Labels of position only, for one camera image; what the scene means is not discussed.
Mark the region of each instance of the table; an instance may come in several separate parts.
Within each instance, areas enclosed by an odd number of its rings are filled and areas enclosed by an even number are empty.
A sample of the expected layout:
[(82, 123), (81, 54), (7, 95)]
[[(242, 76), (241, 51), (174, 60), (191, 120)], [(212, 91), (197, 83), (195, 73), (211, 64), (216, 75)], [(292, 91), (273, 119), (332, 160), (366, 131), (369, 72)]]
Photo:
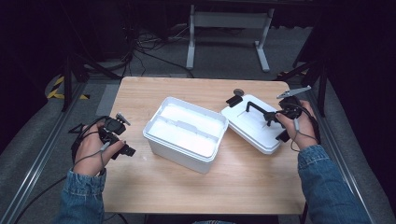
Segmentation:
[(202, 175), (151, 152), (143, 129), (167, 96), (219, 111), (234, 89), (280, 108), (284, 82), (125, 77), (110, 116), (121, 112), (132, 125), (120, 137), (136, 149), (107, 165), (105, 210), (141, 214), (292, 215), (304, 209), (297, 154), (290, 142), (264, 155), (230, 128), (208, 174)]

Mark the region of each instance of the container lid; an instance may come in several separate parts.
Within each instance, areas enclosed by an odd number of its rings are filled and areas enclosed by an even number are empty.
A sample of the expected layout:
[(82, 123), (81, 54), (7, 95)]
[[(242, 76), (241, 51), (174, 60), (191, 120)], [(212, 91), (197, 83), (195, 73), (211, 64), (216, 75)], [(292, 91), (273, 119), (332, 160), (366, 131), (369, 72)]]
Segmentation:
[(197, 160), (212, 161), (227, 127), (221, 114), (167, 97), (143, 135)]
[(238, 104), (233, 107), (227, 106), (221, 110), (221, 114), (230, 121), (230, 127), (251, 145), (264, 154), (272, 154), (280, 145), (276, 137), (284, 129), (275, 122), (271, 122), (271, 125), (268, 126), (263, 113), (256, 108), (250, 108), (247, 112), (248, 102), (252, 102), (268, 112), (276, 111), (258, 98), (245, 95)]

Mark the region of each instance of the white plastic container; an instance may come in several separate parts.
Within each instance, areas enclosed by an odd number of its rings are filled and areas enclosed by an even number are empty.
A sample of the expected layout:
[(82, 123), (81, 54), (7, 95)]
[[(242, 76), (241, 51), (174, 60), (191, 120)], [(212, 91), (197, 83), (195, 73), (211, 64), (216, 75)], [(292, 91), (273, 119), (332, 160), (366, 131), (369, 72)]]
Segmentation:
[(274, 153), (280, 145), (280, 141), (276, 140), (276, 137), (284, 129), (279, 123), (273, 121), (271, 126), (267, 126), (263, 113), (254, 107), (251, 107), (249, 112), (246, 109), (249, 101), (268, 112), (276, 111), (276, 109), (252, 95), (244, 95), (242, 99), (243, 101), (234, 107), (227, 106), (221, 110), (221, 114), (230, 121), (231, 129), (260, 152), (264, 154)]
[(206, 174), (227, 128), (228, 120), (221, 114), (167, 97), (143, 135), (153, 153)]

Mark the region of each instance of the person's hand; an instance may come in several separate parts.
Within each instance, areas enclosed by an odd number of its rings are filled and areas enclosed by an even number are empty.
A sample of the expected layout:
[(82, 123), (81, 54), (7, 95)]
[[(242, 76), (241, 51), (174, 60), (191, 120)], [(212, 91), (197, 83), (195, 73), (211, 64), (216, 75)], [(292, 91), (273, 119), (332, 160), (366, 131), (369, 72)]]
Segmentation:
[(73, 168), (74, 173), (96, 176), (107, 165), (111, 157), (124, 146), (122, 141), (118, 141), (106, 148), (103, 152), (98, 152), (104, 145), (98, 133), (98, 129), (103, 125), (103, 123), (94, 124), (85, 132), (84, 139), (76, 154), (76, 165)]
[[(312, 110), (309, 102), (300, 102), (302, 104), (302, 107), (304, 107), (311, 114), (311, 116), (314, 116), (314, 111)], [(276, 118), (285, 126), (286, 130), (288, 131), (289, 137), (297, 144), (300, 150), (318, 144), (317, 140), (315, 139), (315, 132), (312, 123), (309, 120), (309, 117), (304, 112), (298, 118), (300, 129), (299, 132), (296, 132), (295, 130), (294, 120), (289, 119), (281, 113), (276, 113)]]

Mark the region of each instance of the gray carpet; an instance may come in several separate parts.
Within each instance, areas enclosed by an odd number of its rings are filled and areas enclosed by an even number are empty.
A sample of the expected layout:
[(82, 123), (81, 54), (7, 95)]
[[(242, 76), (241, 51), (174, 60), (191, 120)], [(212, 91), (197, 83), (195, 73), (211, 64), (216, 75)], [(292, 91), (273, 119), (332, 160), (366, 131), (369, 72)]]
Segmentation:
[[(227, 79), (252, 79), (272, 80), (276, 74), (292, 69), (291, 65), (300, 51), (303, 43), (310, 33), (310, 29), (271, 29), (264, 45), (270, 73), (263, 73), (259, 64), (253, 41), (260, 33), (255, 30), (244, 30), (240, 34), (223, 32), (220, 30), (203, 30), (196, 38), (196, 51), (194, 69), (191, 70), (196, 78), (227, 78)], [(179, 39), (177, 42), (167, 44), (160, 49), (148, 51), (149, 54), (166, 59), (182, 66), (186, 63), (188, 40)], [(123, 69), (115, 71), (122, 74)], [(187, 77), (185, 69), (159, 61), (148, 55), (135, 53), (131, 62), (131, 69), (126, 69), (125, 76), (163, 76)], [(299, 87), (301, 77), (288, 80), (291, 88)], [(89, 94), (89, 100), (77, 100), (69, 112), (64, 127), (59, 130), (59, 137), (55, 139), (51, 154), (39, 175), (27, 202), (30, 202), (47, 186), (63, 177), (71, 166), (70, 146), (75, 136), (67, 133), (69, 129), (80, 124), (88, 123), (98, 116), (108, 115), (114, 101), (119, 81), (110, 80), (101, 74), (92, 75), (89, 82), (83, 86), (83, 93)], [(15, 136), (5, 152), (0, 156), (0, 214), (7, 211), (8, 205), (16, 195), (23, 179), (29, 172), (32, 164), (46, 144), (49, 136), (56, 128), (57, 120), (63, 114), (61, 109), (63, 100), (49, 99), (49, 102), (37, 112)], [(388, 198), (367, 165), (361, 153), (350, 126), (347, 122), (336, 94), (329, 83), (326, 93), (326, 118), (331, 135), (337, 146), (341, 149), (344, 162), (352, 174), (359, 188), (362, 200), (367, 207), (374, 223), (396, 223), (395, 217), (389, 208)], [(329, 145), (329, 139), (324, 137), (323, 145)], [(59, 196), (63, 183), (57, 185), (44, 194), (31, 206), (20, 223), (50, 223), (59, 208)], [(144, 223), (144, 214), (125, 215), (129, 223)], [(123, 223), (115, 216), (106, 223)], [(279, 223), (298, 223), (297, 216), (279, 217)]]

